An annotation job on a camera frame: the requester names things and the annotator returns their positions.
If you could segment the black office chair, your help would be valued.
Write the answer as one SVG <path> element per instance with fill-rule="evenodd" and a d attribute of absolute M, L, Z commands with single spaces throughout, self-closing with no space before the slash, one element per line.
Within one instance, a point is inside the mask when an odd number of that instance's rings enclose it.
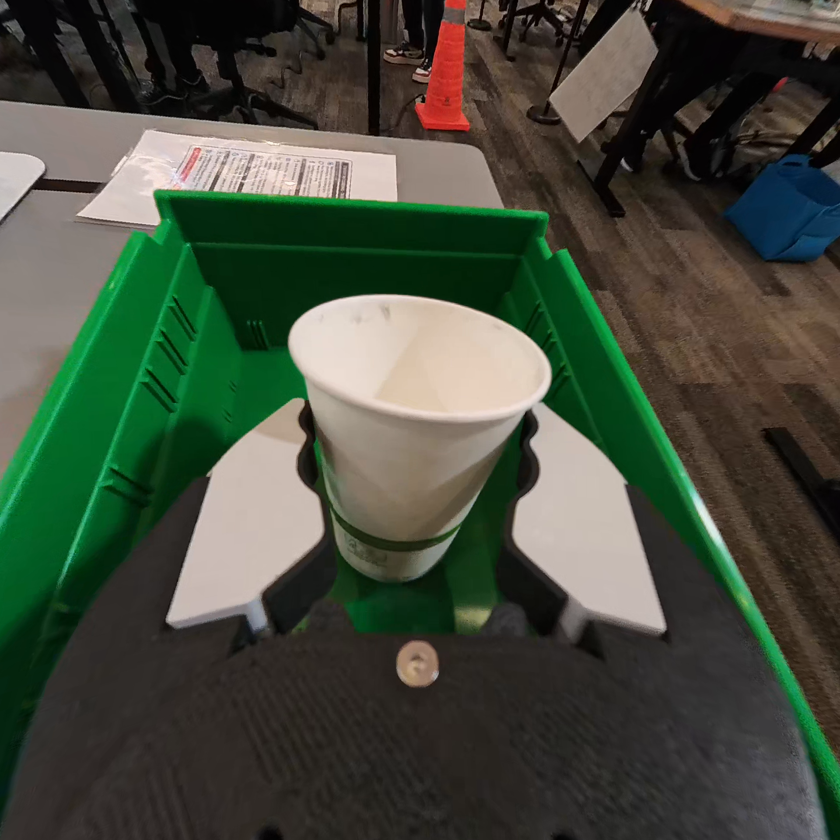
<path fill-rule="evenodd" d="M 577 35 L 573 27 L 573 14 L 560 1 L 532 1 L 532 2 L 493 2 L 501 13 L 499 22 L 492 24 L 486 19 L 487 2 L 479 3 L 479 14 L 467 21 L 466 26 L 479 32 L 490 32 L 498 29 L 494 41 L 507 62 L 517 59 L 511 51 L 511 39 L 518 36 L 518 42 L 524 44 L 529 32 L 545 24 L 552 34 L 554 45 L 564 46 Z"/>
<path fill-rule="evenodd" d="M 300 21 L 311 20 L 328 31 L 331 24 L 311 15 L 298 1 L 158 1 L 132 2 L 135 20 L 157 25 L 175 72 L 172 87 L 165 82 L 165 69 L 150 36 L 143 36 L 146 66 L 152 89 L 150 109 L 165 102 L 183 102 L 200 119 L 218 120 L 237 113 L 245 123 L 259 124 L 257 112 L 273 119 L 286 119 L 317 130 L 316 120 L 288 108 L 262 91 L 246 86 L 237 56 L 246 51 L 275 57 L 265 44 L 268 36 L 290 33 Z M 210 48 L 216 57 L 219 77 L 227 86 L 211 89 L 193 56 L 195 46 Z"/>

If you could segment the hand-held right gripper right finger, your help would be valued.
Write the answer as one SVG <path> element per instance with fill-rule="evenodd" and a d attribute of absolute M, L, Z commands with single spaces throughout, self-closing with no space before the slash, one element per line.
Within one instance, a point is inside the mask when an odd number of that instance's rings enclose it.
<path fill-rule="evenodd" d="M 667 625 L 621 471 L 545 403 L 523 418 L 500 593 L 531 629 L 579 643 L 592 623 L 647 637 Z"/>

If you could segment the white paper cup green band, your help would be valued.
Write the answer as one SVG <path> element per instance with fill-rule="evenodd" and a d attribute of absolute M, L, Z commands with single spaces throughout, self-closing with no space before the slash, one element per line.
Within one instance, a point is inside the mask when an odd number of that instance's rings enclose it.
<path fill-rule="evenodd" d="M 363 295 L 295 321 L 340 555 L 380 582 L 444 557 L 553 371 L 525 332 L 453 302 Z"/>

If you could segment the wooden background table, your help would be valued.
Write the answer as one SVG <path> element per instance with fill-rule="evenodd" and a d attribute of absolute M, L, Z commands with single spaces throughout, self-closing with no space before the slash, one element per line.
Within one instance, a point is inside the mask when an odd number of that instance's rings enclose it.
<path fill-rule="evenodd" d="M 366 128 L 370 136 L 382 132 L 382 2 L 366 1 Z"/>

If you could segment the orange traffic cone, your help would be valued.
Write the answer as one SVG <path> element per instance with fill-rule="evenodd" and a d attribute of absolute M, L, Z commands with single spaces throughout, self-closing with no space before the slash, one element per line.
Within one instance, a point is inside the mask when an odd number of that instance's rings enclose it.
<path fill-rule="evenodd" d="M 466 1 L 446 1 L 425 99 L 415 106 L 425 130 L 468 132 L 463 113 Z"/>

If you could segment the grey leaning board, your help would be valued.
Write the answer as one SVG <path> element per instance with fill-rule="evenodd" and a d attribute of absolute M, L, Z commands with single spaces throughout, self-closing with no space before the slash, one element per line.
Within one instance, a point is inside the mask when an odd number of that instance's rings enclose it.
<path fill-rule="evenodd" d="M 549 96 L 576 144 L 634 95 L 657 54 L 643 14 L 628 8 Z"/>

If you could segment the blue fabric bag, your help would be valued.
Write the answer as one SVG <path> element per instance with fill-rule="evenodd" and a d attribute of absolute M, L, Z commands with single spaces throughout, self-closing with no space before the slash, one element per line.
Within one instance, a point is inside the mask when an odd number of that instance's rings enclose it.
<path fill-rule="evenodd" d="M 723 216 L 765 261 L 806 263 L 839 237 L 839 185 L 805 154 L 768 164 Z"/>

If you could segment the grey backpack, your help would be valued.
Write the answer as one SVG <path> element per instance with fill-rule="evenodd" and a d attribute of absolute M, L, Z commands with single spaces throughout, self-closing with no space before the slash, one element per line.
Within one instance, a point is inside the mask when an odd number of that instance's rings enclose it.
<path fill-rule="evenodd" d="M 710 178 L 735 186 L 750 184 L 769 164 L 788 154 L 800 135 L 762 129 L 735 129 L 713 147 Z"/>

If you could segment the laminated paper sheet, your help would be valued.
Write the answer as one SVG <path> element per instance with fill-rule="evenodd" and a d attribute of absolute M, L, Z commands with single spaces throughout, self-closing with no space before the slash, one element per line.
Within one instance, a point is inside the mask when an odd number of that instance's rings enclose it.
<path fill-rule="evenodd" d="M 396 175 L 394 154 L 147 130 L 77 217 L 155 228 L 159 191 L 394 202 Z"/>

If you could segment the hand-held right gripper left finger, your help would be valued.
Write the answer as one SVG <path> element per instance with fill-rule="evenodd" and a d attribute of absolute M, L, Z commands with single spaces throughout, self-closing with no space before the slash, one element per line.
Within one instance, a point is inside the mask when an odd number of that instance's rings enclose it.
<path fill-rule="evenodd" d="M 166 615 L 170 627 L 238 616 L 254 635 L 288 634 L 330 592 L 337 563 L 315 442 L 312 410 L 298 397 L 216 463 Z"/>

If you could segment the wooden work table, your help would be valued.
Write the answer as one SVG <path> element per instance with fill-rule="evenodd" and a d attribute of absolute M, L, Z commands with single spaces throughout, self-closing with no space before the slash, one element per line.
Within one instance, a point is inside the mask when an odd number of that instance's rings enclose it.
<path fill-rule="evenodd" d="M 638 172 L 644 149 L 677 112 L 732 76 L 740 80 L 678 150 L 690 180 L 712 175 L 714 149 L 783 77 L 838 82 L 838 65 L 803 57 L 807 44 L 838 47 L 838 21 L 803 2 L 653 2 L 658 52 L 595 171 L 584 170 L 610 217 L 625 216 L 611 181 Z"/>

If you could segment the green plastic bin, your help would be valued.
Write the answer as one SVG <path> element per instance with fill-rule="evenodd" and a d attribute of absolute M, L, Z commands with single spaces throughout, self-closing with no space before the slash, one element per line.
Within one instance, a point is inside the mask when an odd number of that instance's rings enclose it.
<path fill-rule="evenodd" d="M 306 395 L 300 315 L 377 293 L 452 301 L 548 355 L 548 407 L 642 490 L 730 594 L 791 703 L 828 836 L 838 763 L 779 645 L 546 213 L 159 192 L 96 280 L 2 477 L 2 817 L 47 678 L 93 596 L 187 485 L 270 411 Z"/>

